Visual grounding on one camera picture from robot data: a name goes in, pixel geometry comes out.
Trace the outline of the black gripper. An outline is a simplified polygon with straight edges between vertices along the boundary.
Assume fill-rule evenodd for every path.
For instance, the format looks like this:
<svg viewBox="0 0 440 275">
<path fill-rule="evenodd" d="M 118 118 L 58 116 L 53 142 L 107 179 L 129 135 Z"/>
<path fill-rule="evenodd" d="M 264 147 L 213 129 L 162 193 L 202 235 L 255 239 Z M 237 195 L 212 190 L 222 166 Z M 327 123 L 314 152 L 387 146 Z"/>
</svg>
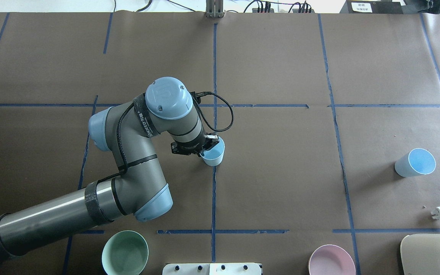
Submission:
<svg viewBox="0 0 440 275">
<path fill-rule="evenodd" d="M 204 152 L 210 151 L 220 142 L 218 135 L 199 134 L 189 142 L 174 141 L 171 143 L 171 152 L 178 155 L 197 155 L 202 157 Z"/>
</svg>

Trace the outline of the blue cup near arm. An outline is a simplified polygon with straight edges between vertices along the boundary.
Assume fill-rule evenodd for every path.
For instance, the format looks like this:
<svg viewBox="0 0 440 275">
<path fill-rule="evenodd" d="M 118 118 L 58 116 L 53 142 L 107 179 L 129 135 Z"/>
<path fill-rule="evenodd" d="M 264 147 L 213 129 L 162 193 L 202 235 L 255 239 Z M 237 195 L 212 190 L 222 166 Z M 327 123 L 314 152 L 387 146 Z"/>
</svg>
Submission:
<svg viewBox="0 0 440 275">
<path fill-rule="evenodd" d="M 423 148 L 415 148 L 394 164 L 396 173 L 403 177 L 429 175 L 435 171 L 433 155 Z"/>
</svg>

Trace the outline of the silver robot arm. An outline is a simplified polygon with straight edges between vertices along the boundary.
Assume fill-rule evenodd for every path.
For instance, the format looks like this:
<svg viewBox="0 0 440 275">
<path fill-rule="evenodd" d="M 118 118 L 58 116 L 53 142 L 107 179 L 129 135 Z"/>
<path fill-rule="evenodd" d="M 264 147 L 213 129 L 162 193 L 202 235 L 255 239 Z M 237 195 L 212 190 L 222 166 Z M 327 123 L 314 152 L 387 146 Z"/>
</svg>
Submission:
<svg viewBox="0 0 440 275">
<path fill-rule="evenodd" d="M 96 226 L 133 214 L 140 222 L 157 218 L 173 205 L 169 185 L 151 139 L 167 132 L 171 152 L 201 157 L 219 139 L 206 133 L 199 109 L 203 96 L 173 77 L 161 77 L 132 101 L 94 114 L 90 139 L 111 151 L 118 172 L 85 188 L 14 214 L 0 216 L 0 263 L 24 256 Z"/>
</svg>

